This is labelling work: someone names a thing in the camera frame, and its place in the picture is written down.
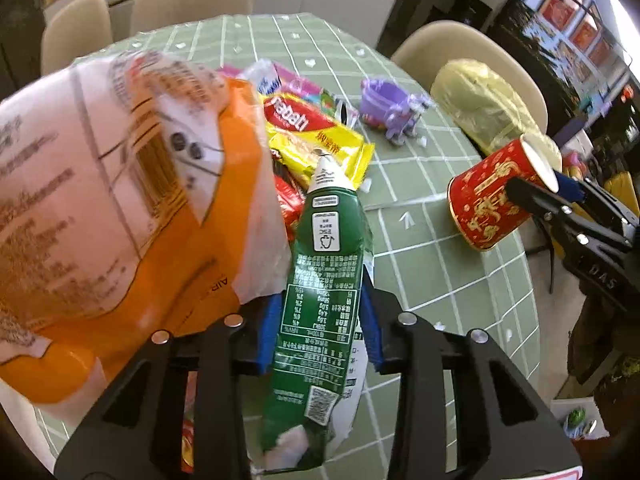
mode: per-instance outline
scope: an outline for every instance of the grid pattern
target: grid pattern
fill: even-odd
[[[364,77],[388,78],[409,92],[424,92],[404,71],[339,28],[311,14],[222,16],[140,33],[93,56],[154,48],[212,68],[244,68],[260,58],[287,66],[357,106]],[[405,310],[439,330],[485,328],[535,385],[540,362],[539,327],[532,283],[520,236],[495,249],[471,250],[450,219],[449,180],[480,160],[471,143],[437,107],[416,126],[418,136],[392,146],[358,123],[376,143],[367,184],[359,192],[374,238],[375,283],[393,292]],[[456,465],[455,399],[445,372],[447,467]],[[258,434],[268,378],[242,378],[248,450],[260,455]],[[399,377],[367,370],[353,430],[322,467],[285,474],[287,480],[382,480],[391,454]],[[69,428],[37,410],[57,454]]]

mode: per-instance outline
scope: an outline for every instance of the red snack package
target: red snack package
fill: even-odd
[[[282,177],[275,174],[273,178],[276,181],[280,211],[284,225],[287,228],[287,238],[291,242],[296,236],[296,227],[298,226],[298,219],[300,218],[300,213],[302,213],[305,199]]]
[[[193,473],[193,423],[185,418],[182,422],[182,460],[180,469]]]

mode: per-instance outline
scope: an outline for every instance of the purple toy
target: purple toy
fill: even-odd
[[[408,94],[384,79],[365,79],[360,87],[360,115],[365,123],[386,128],[385,137],[396,146],[404,144],[405,136],[415,137],[415,123],[431,105],[427,95]]]

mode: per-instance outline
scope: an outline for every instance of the recycling symbol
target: recycling symbol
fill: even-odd
[[[323,249],[328,249],[329,247],[331,247],[331,243],[335,240],[334,237],[329,236],[329,235],[323,235],[320,237],[320,246]]]
[[[320,173],[318,174],[318,179],[332,178],[333,176],[334,176],[333,171],[327,171],[324,168],[322,168],[322,170],[320,170]]]

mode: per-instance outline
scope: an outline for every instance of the yellow plastic bag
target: yellow plastic bag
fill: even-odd
[[[304,189],[322,153],[333,155],[355,189],[360,187],[373,144],[295,95],[279,93],[262,100],[269,146]]]
[[[560,150],[543,135],[518,93],[487,65],[474,59],[454,59],[440,69],[431,97],[480,147],[485,155],[496,152],[522,134],[537,134],[545,155],[562,171]]]
[[[0,378],[77,422],[160,328],[284,288],[252,86],[162,54],[89,60],[0,105]]]

